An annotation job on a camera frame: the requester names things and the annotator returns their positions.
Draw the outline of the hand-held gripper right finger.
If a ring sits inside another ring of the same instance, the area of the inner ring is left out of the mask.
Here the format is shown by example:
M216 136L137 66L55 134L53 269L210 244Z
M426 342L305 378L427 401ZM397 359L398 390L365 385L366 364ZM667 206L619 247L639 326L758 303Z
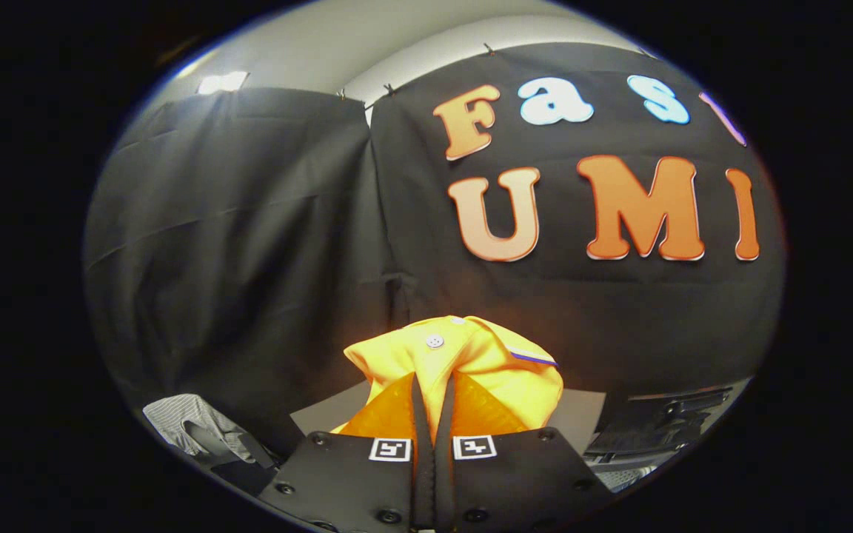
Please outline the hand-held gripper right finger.
M528 427L461 372L435 439L440 532L569 532L615 500L554 427Z

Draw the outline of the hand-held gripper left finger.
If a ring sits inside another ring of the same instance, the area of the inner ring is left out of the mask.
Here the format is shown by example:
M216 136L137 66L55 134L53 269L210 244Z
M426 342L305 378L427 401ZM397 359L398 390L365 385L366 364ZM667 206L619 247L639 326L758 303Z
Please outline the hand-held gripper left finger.
M414 532L434 520L434 449L419 381L393 381L339 431L309 433L258 500L319 532Z

